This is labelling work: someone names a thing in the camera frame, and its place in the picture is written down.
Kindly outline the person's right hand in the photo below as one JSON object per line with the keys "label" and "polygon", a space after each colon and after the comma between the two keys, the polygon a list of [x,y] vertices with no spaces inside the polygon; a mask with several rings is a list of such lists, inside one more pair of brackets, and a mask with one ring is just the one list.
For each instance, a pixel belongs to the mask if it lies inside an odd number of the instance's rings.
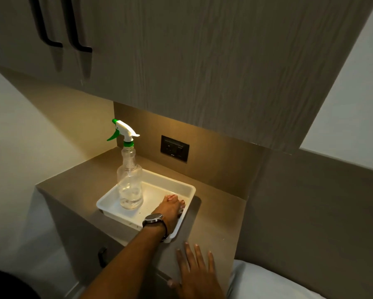
{"label": "person's right hand", "polygon": [[176,250],[181,277],[179,283],[182,284],[182,291],[175,291],[179,299],[226,299],[217,276],[208,272],[200,246],[195,244],[193,248],[197,262],[197,269],[194,271],[189,271],[186,255],[180,249]]}

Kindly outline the person's left hand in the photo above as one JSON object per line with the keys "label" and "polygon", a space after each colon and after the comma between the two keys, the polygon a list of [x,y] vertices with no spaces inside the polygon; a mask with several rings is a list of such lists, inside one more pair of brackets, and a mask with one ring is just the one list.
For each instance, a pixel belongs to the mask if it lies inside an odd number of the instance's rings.
{"label": "person's left hand", "polygon": [[164,216],[164,220],[167,224],[169,235],[174,231],[175,226],[178,222],[178,215],[177,215],[178,206],[175,202],[168,202],[166,197],[164,196],[163,201],[158,205],[158,207],[152,212],[153,213],[161,213]]}

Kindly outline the person's left forearm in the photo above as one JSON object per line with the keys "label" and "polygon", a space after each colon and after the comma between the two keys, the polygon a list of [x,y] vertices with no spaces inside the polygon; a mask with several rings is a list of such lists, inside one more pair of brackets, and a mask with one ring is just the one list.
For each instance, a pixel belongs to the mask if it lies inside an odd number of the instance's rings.
{"label": "person's left forearm", "polygon": [[162,223],[145,226],[102,270],[79,299],[136,299],[164,235]]}

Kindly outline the white plastic tray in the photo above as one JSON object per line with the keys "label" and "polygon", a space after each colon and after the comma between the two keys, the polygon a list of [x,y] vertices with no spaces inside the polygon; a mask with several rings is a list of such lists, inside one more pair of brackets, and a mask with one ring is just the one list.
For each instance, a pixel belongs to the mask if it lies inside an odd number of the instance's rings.
{"label": "white plastic tray", "polygon": [[184,200],[186,206],[178,219],[177,225],[164,243],[170,243],[176,236],[182,225],[184,217],[188,212],[189,204],[192,202],[196,188],[192,185],[159,175],[143,169],[142,174],[143,204],[136,209],[127,210],[120,204],[118,187],[112,187],[96,203],[96,206],[103,214],[115,221],[118,221],[134,230],[142,229],[142,222],[146,216],[159,205],[165,195],[177,195]]}

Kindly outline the black wristwatch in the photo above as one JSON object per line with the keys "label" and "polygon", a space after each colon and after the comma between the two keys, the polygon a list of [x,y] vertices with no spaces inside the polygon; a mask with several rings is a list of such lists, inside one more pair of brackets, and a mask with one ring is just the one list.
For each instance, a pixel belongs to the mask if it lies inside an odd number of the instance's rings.
{"label": "black wristwatch", "polygon": [[163,227],[165,229],[165,233],[164,233],[164,236],[161,239],[161,242],[164,242],[167,239],[167,237],[169,236],[169,231],[168,231],[167,224],[164,220],[163,214],[153,213],[153,214],[150,214],[150,215],[146,216],[144,221],[142,222],[142,227],[144,228],[145,226],[152,225],[152,224],[162,224],[163,225]]}

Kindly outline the clear spray bottle green trigger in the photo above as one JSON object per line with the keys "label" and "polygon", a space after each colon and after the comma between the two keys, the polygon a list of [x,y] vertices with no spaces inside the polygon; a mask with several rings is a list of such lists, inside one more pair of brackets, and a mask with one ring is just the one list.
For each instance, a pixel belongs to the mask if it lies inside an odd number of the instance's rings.
{"label": "clear spray bottle green trigger", "polygon": [[117,139],[120,135],[123,139],[123,149],[121,151],[123,162],[117,170],[117,189],[119,193],[120,205],[127,210],[140,207],[143,203],[142,191],[142,167],[137,164],[134,148],[134,138],[139,137],[129,125],[121,120],[113,119],[115,131],[107,141]]}

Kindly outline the white bed sheet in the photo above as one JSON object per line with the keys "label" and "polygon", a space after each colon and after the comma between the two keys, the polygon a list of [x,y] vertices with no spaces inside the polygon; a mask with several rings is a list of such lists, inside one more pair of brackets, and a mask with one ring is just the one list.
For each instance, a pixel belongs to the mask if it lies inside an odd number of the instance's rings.
{"label": "white bed sheet", "polygon": [[263,267],[234,260],[227,299],[326,299]]}

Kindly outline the brown bedside cabinet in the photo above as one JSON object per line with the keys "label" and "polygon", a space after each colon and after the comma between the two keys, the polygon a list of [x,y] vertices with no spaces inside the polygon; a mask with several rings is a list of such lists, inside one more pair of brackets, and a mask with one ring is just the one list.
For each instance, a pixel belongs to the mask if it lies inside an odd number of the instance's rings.
{"label": "brown bedside cabinet", "polygon": [[[160,244],[139,298],[176,299],[166,280],[179,279],[175,250],[183,248],[185,241],[198,244],[204,255],[213,253],[218,281],[227,292],[246,201],[144,157],[137,156],[137,160],[144,169],[196,188],[178,235],[171,243]],[[36,186],[83,286],[88,286],[103,270],[97,256],[101,247],[107,248],[109,263],[137,234],[105,216],[96,206],[99,198],[115,186],[120,165],[121,152],[116,147]]]}

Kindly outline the brown headboard panel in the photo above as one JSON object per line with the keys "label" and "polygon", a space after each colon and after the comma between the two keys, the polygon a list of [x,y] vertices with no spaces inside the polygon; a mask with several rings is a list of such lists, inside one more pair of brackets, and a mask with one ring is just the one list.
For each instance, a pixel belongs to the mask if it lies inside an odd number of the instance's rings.
{"label": "brown headboard panel", "polygon": [[235,259],[327,299],[373,299],[373,170],[304,150],[266,152]]}

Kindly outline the wood grain overhead cabinet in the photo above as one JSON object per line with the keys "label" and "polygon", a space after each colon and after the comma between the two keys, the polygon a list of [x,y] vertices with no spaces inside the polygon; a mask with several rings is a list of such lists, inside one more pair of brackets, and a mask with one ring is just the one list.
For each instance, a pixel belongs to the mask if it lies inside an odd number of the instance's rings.
{"label": "wood grain overhead cabinet", "polygon": [[294,153],[373,0],[0,0],[0,66],[101,98]]}

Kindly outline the black wall outlet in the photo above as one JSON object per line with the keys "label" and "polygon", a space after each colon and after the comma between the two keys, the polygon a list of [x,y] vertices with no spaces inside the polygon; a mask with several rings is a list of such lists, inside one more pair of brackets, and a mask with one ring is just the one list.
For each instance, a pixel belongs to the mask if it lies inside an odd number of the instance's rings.
{"label": "black wall outlet", "polygon": [[177,160],[187,163],[190,145],[174,140],[170,137],[161,136],[160,152]]}

